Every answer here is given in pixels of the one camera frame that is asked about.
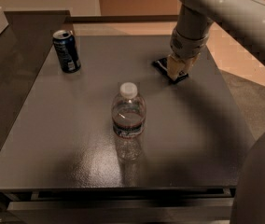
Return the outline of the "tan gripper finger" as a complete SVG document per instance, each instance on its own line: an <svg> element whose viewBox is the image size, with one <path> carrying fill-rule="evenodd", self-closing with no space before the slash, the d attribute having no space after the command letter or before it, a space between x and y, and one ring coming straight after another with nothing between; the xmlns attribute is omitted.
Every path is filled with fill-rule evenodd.
<svg viewBox="0 0 265 224"><path fill-rule="evenodd" d="M174 55L167 57L167 76L172 80L176 81L180 75L184 73L185 63L176 58Z"/></svg>
<svg viewBox="0 0 265 224"><path fill-rule="evenodd" d="M196 55L192 58L188 58L188 59L183 60L183 63L184 63L183 73L184 74L187 74L191 70L192 66L195 64L197 59L198 59L198 55Z"/></svg>

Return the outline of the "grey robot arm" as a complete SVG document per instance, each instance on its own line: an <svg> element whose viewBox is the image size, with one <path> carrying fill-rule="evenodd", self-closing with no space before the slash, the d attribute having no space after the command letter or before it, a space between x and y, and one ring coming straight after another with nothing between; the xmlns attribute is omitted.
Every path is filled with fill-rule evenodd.
<svg viewBox="0 0 265 224"><path fill-rule="evenodd" d="M167 75L186 74L206 44L216 22L265 65L264 0L180 0L182 7L167 58ZM265 133L245 158L230 224L265 224Z"/></svg>

